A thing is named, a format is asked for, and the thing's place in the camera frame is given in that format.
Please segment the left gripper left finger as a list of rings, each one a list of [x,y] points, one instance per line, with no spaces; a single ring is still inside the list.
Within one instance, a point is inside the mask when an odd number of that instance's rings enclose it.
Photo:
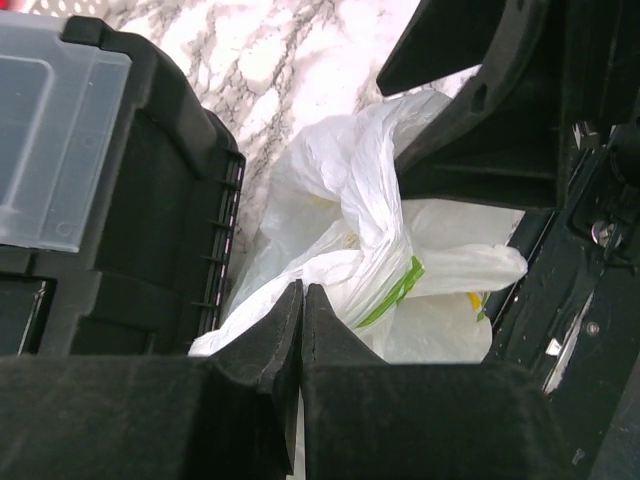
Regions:
[[[5,357],[5,479],[283,479],[304,288],[214,355]]]

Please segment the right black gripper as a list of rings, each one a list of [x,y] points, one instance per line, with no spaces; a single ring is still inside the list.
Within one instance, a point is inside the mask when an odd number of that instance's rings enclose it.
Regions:
[[[586,8],[591,54],[566,206],[526,214],[529,263],[493,296],[489,353],[551,404],[577,479],[639,475],[639,5]],[[396,159],[404,199],[520,210],[563,204],[562,69],[484,65]]]

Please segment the white lemon print plastic bag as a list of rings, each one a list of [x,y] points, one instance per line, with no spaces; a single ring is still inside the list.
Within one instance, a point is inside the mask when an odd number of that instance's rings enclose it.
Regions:
[[[254,325],[285,286],[318,284],[345,325],[394,364],[476,364],[489,351],[489,294],[527,272],[508,246],[517,210],[402,200],[393,168],[448,104],[424,90],[304,128],[276,162],[254,244],[222,326],[194,355]]]

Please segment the white perforated plastic basket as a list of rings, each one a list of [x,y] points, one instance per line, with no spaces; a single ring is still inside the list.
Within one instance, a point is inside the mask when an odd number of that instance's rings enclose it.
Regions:
[[[25,0],[21,3],[21,13],[67,17],[71,15],[100,15],[100,1],[90,0]]]

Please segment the black plastic toolbox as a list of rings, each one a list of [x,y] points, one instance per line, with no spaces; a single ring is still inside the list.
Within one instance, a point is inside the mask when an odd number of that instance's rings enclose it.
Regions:
[[[3,12],[2,353],[185,353],[220,321],[244,167],[151,41]]]

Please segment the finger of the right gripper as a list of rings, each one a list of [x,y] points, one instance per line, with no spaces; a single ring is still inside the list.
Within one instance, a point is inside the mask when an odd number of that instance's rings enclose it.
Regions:
[[[377,76],[385,96],[467,68],[497,70],[534,41],[543,1],[421,1]]]

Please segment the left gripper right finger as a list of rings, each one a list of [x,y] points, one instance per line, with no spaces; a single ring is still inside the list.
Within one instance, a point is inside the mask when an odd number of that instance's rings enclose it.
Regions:
[[[305,473],[310,479],[566,479],[549,404],[498,363],[381,360],[313,284],[302,327]]]

